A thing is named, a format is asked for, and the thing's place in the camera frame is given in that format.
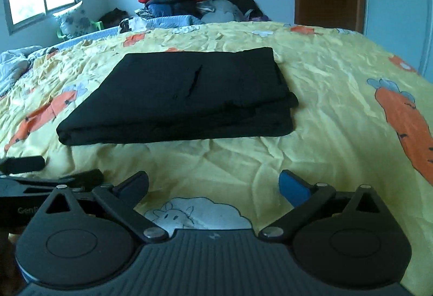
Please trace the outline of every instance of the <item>striped fabric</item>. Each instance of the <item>striped fabric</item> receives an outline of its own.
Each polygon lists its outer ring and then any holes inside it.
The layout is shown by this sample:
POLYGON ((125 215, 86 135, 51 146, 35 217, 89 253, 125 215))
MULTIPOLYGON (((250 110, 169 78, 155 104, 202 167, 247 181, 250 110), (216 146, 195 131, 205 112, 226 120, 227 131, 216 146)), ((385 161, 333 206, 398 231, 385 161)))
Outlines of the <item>striped fabric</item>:
POLYGON ((115 36, 118 34, 118 31, 119 31, 119 27, 115 26, 115 27, 111 27, 109 29, 103 29, 102 31, 96 31, 96 32, 92 32, 91 34, 87 34, 84 36, 73 38, 69 41, 56 44, 53 47, 57 48, 58 50, 63 50, 63 49, 71 48, 71 47, 75 46, 76 44, 78 44, 79 42, 84 41, 84 40, 99 40, 100 38, 107 38, 109 36, 115 36))

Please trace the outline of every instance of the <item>metal screw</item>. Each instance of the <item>metal screw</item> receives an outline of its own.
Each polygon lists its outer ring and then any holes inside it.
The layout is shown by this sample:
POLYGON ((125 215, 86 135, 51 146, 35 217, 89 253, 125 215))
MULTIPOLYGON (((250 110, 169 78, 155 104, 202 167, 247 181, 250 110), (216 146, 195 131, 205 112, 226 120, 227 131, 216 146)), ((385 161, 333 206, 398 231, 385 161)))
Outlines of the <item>metal screw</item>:
POLYGON ((166 231, 164 229, 161 229, 158 226, 155 226, 153 228, 147 228, 144 232, 143 232, 144 236, 146 236, 148 239, 157 239, 157 238, 161 238, 166 234, 166 231))
POLYGON ((267 228, 264 228, 261 233, 266 238, 279 238, 280 236, 283 236, 284 230, 278 226, 268 226, 267 228))

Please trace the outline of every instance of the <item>dark bag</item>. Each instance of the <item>dark bag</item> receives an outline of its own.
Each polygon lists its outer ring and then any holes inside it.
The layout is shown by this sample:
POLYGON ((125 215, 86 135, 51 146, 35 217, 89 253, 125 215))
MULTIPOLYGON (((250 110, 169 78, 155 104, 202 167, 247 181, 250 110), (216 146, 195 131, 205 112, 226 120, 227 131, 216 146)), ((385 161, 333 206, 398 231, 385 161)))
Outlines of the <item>dark bag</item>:
POLYGON ((115 8, 101 17, 99 21, 102 21, 104 28, 108 29, 110 27, 118 26, 123 19, 128 17, 129 14, 127 11, 115 8))
POLYGON ((259 18, 263 16, 260 8, 254 0, 230 0, 234 5, 236 5, 242 14, 247 15, 247 20, 252 18, 259 18))
POLYGON ((272 48, 127 54, 57 127, 61 143, 149 143, 293 130, 272 48))

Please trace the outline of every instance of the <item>green chair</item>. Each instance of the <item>green chair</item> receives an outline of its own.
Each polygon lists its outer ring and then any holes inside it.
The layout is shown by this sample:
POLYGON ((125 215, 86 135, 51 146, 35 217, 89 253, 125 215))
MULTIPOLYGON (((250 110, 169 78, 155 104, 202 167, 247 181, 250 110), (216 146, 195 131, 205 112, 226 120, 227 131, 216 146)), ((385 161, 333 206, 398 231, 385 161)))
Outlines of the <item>green chair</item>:
MULTIPOLYGON (((103 23, 102 23, 101 21, 98 21, 98 22, 91 21, 90 23, 91 23, 94 27, 96 27, 98 31, 101 31, 101 30, 104 29, 104 25, 103 25, 103 23)), ((68 39, 66 38, 66 35, 63 35, 60 29, 57 30, 57 37, 58 37, 60 40, 62 40, 63 42, 65 42, 65 41, 68 40, 68 39)))

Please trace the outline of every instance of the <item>floral pillow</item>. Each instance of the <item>floral pillow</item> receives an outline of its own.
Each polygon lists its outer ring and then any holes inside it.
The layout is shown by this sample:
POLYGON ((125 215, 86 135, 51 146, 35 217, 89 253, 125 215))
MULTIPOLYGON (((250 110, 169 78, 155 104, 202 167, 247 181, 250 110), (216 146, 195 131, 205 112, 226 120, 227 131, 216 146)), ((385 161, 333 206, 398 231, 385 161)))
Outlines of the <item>floral pillow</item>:
POLYGON ((82 8, 82 5, 83 1, 71 8, 53 14, 60 24, 61 32, 66 35, 68 40, 97 31, 86 16, 86 11, 82 8))

